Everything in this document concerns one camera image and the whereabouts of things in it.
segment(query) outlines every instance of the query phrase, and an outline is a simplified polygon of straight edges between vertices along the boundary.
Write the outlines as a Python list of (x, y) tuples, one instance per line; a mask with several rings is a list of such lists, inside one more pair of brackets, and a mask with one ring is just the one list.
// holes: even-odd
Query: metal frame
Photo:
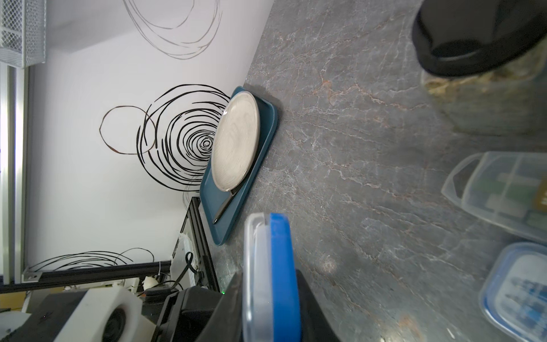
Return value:
[(79, 270), (43, 272), (37, 282), (26, 282), (0, 286), (0, 293), (31, 291), (68, 285), (92, 282), (128, 279), (156, 275), (158, 272), (169, 273), (171, 261), (120, 266), (93, 267)]
[[(209, 244), (207, 243), (207, 237), (203, 229), (203, 223), (199, 212), (200, 198), (192, 197), (186, 217), (190, 223), (192, 233), (194, 236), (194, 244), (197, 248), (197, 258), (199, 261), (198, 271), (203, 272), (204, 277), (201, 280), (202, 286), (207, 286), (208, 289), (220, 292), (218, 286), (217, 274), (214, 271), (213, 259), (211, 258), (211, 252), (209, 251)], [(181, 228), (181, 233), (186, 226), (186, 219)]]
[(14, 276), (22, 281), (25, 268), (25, 202), (27, 155), (28, 69), (15, 70), (15, 204), (14, 204)]
[(0, 184), (2, 199), (2, 253), (3, 283), (11, 283), (14, 277), (14, 115), (13, 69), (0, 63)]

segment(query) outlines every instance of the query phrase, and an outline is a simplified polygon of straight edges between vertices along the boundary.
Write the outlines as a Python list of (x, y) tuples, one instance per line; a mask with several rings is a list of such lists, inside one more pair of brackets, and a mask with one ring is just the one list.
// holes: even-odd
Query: wire mesh basket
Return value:
[(0, 61), (24, 68), (45, 61), (46, 0), (0, 0)]

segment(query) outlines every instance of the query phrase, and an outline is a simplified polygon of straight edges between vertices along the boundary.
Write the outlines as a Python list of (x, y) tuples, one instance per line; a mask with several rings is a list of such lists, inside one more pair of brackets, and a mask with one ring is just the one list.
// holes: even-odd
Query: gray marble countertop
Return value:
[(295, 262), (342, 341), (512, 341), (478, 305), (500, 251), (519, 238), (441, 194), (463, 158), (547, 152), (546, 134), (458, 134), (419, 87), (419, 0), (276, 0), (245, 87), (279, 126), (226, 244), (221, 288), (243, 260), (243, 221), (285, 213)]

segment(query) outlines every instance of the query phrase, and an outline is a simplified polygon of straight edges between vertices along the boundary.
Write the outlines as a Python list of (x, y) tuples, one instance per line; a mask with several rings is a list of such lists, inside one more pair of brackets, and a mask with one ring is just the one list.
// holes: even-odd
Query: plastic food container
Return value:
[(547, 341), (547, 247), (506, 247), (479, 295), (488, 320), (519, 341)]
[(300, 302), (289, 220), (254, 213), (245, 221), (243, 340), (299, 342)]
[[(462, 197), (454, 177), (479, 160)], [(441, 190), (452, 203), (527, 239), (547, 242), (547, 153), (486, 152), (462, 160)]]
[(545, 125), (547, 13), (535, 6), (423, 2), (412, 32), (421, 85), (457, 131), (513, 135)]

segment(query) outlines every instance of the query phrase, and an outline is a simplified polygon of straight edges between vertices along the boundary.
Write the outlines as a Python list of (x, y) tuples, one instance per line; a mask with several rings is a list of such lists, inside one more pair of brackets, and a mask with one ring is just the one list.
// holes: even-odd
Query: blue lid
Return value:
[(300, 302), (289, 220), (285, 215), (271, 213), (270, 228), (273, 340), (299, 342), (301, 334)]
[(547, 341), (547, 247), (531, 242), (506, 247), (482, 287), (479, 304), (506, 334)]

